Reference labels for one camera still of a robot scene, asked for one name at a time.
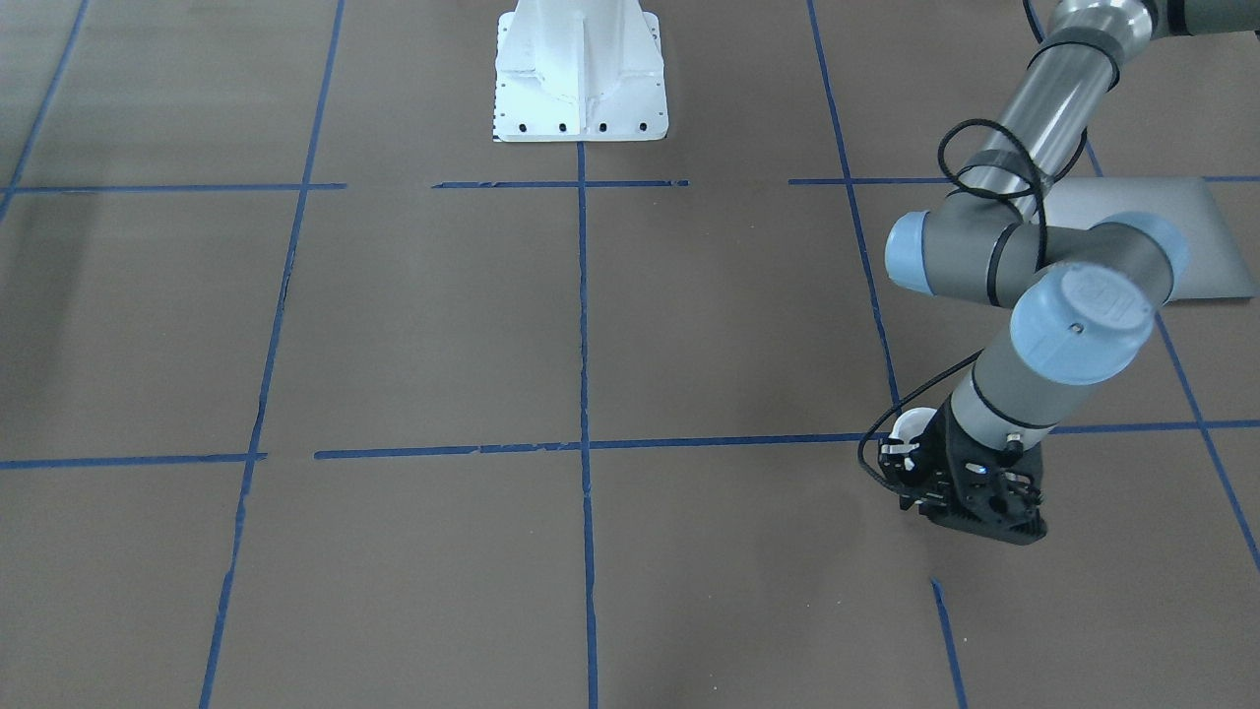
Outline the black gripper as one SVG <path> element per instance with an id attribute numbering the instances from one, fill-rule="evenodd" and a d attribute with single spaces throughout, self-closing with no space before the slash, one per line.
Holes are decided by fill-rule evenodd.
<path id="1" fill-rule="evenodd" d="M 914 455 L 921 455 L 912 471 L 887 471 L 895 486 L 897 506 L 908 511 L 926 501 L 927 508 L 945 508 L 951 499 L 951 475 L 948 463 L 948 421 L 932 418 L 922 440 L 883 440 L 878 450 L 879 466 L 916 466 Z"/>

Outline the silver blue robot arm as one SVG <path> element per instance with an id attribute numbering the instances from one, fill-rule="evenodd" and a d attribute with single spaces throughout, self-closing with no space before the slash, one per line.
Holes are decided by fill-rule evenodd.
<path id="1" fill-rule="evenodd" d="M 936 411 L 895 422 L 869 476 L 902 510 L 1013 528 L 1040 516 L 1040 445 L 1147 345 L 1191 264 L 1182 232 L 1149 212 L 1051 224 L 1045 198 L 1084 152 L 1087 125 L 1153 42 L 1257 31 L 1255 1 L 1061 1 L 995 120 L 942 136 L 951 191 L 895 220 L 888 278 L 919 293 L 1008 309 L 1007 327 L 958 363 Z"/>

